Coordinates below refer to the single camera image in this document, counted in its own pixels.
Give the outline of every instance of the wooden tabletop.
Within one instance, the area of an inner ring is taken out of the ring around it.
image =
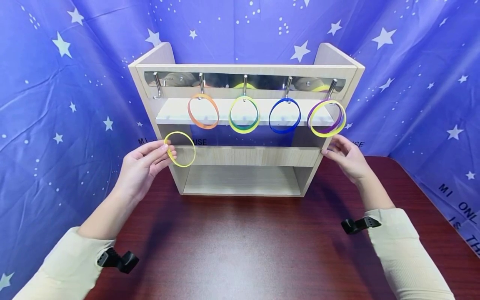
[[[406,210],[458,300],[478,299],[480,261],[393,160],[368,161]],[[118,236],[129,274],[104,269],[88,300],[394,299],[366,232],[356,187],[324,159],[305,198],[180,196],[168,169]]]

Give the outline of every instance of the star-patterned fabric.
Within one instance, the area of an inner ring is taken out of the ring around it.
[[[478,0],[19,0],[2,12],[0,299],[155,139],[127,66],[162,41],[177,63],[305,65],[332,43],[366,67],[342,134],[397,160],[478,248]],[[214,143],[241,144],[231,133],[219,126]]]

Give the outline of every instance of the hand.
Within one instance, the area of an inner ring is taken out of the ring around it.
[[[149,142],[128,153],[123,158],[121,171],[112,193],[140,202],[147,194],[155,176],[168,166],[172,160],[168,157],[170,148],[173,158],[177,158],[174,146],[164,140]]]
[[[335,135],[328,150],[322,150],[322,154],[338,163],[348,179],[357,185],[365,178],[374,175],[357,145],[343,135]]]

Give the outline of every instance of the wooden shelf unit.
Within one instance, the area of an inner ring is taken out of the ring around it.
[[[347,107],[360,81],[364,66],[328,43],[320,44],[314,65],[220,65],[175,64],[169,43],[147,52],[129,65],[145,110],[157,139],[172,131],[182,131],[192,136],[192,121],[187,114],[190,97],[200,92],[199,87],[161,87],[161,97],[155,84],[147,82],[146,74],[152,72],[202,72],[223,74],[248,74],[270,76],[296,76],[336,78],[345,85],[332,99]],[[228,111],[232,101],[242,94],[242,89],[205,87],[218,105],[219,126],[228,125]],[[284,91],[248,89],[248,96],[256,99],[260,111],[260,125],[268,126],[268,114]],[[197,156],[188,168],[169,166],[180,194],[223,196],[293,196],[303,197],[322,160],[321,149],[328,147],[331,138],[319,138],[306,126],[306,117],[313,105],[326,97],[325,92],[292,90],[289,97],[295,99],[301,110],[301,121],[295,129],[291,147],[268,146],[196,146]],[[216,120],[216,113],[208,102],[192,103],[197,119],[208,123]],[[337,117],[337,109],[326,106],[315,115],[314,126],[330,126]],[[232,118],[239,125],[249,124],[255,114],[250,108],[232,111]],[[272,113],[272,125],[289,126],[298,112],[286,106],[278,106]],[[193,147],[181,135],[173,135],[172,143],[178,152],[178,162],[191,161]]]

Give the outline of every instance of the black clip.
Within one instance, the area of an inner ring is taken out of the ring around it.
[[[139,261],[140,259],[131,251],[127,251],[127,253],[120,257],[112,247],[103,252],[96,263],[105,268],[115,267],[120,272],[128,274],[135,268]]]
[[[358,221],[353,221],[352,219],[346,219],[346,220],[343,220],[341,224],[342,224],[343,230],[347,234],[356,234],[364,229],[379,227],[382,225],[379,221],[369,216],[366,216]]]

